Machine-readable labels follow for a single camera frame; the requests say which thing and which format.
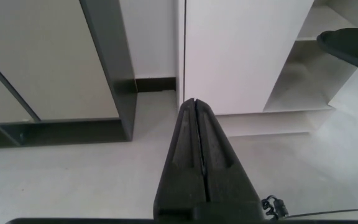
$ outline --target black plastic jaw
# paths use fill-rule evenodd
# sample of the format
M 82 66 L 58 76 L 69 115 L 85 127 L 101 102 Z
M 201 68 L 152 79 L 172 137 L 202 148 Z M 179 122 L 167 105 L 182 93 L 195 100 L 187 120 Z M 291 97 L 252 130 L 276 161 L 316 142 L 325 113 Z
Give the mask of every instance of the black plastic jaw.
M 155 220 L 263 220 L 260 199 L 211 108 L 180 108 L 154 201 Z

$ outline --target open shelf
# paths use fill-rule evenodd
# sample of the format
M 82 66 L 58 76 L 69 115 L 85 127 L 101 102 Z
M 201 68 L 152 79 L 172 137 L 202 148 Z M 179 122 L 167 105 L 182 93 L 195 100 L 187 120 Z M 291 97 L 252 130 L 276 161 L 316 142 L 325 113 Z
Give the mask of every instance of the open shelf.
M 227 137 L 308 133 L 318 129 L 332 110 L 217 116 Z
M 324 31 L 352 28 L 348 20 L 328 6 L 313 6 L 296 40 L 316 40 Z
M 330 109 L 323 94 L 315 88 L 306 67 L 302 63 L 293 62 L 284 65 L 264 112 Z

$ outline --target cabinet shelf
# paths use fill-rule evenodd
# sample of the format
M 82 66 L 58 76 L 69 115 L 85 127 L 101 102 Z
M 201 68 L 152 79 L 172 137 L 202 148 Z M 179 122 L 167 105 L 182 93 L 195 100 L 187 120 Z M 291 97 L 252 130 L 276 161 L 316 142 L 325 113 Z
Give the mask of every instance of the cabinet shelf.
M 323 93 L 313 83 L 311 74 L 302 63 L 284 66 L 264 112 L 330 110 Z
M 316 40 L 324 31 L 353 27 L 353 24 L 330 7 L 315 6 L 310 9 L 296 40 Z

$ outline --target floor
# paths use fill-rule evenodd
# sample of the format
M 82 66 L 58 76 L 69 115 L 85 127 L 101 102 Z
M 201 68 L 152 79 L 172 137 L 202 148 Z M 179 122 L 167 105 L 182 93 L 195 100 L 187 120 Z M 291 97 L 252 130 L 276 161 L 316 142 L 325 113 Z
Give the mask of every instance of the floor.
M 174 91 L 141 93 L 134 140 L 0 149 L 0 223 L 17 217 L 152 218 L 177 115 Z M 358 208 L 358 121 L 312 134 L 230 138 L 260 197 L 291 215 Z

